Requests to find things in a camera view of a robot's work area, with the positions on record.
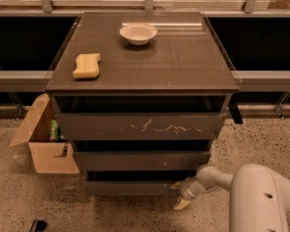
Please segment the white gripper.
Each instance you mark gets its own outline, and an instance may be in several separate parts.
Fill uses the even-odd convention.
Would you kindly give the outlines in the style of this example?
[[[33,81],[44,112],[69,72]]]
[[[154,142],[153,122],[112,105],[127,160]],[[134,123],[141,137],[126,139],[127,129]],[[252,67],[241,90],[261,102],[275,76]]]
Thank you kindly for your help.
[[[171,184],[170,188],[180,190],[180,196],[178,197],[173,209],[175,211],[181,211],[184,210],[190,204],[190,201],[195,199],[198,195],[216,191],[219,189],[219,186],[210,187],[202,184],[198,178],[187,178],[183,182],[178,181]]]

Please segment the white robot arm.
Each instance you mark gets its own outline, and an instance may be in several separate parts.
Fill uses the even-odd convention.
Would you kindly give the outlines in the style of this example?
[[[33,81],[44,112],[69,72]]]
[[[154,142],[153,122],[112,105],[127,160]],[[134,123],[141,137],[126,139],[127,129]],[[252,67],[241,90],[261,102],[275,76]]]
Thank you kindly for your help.
[[[261,164],[244,164],[233,174],[202,165],[193,177],[171,185],[183,210],[202,193],[229,192],[229,232],[289,232],[290,180]]]

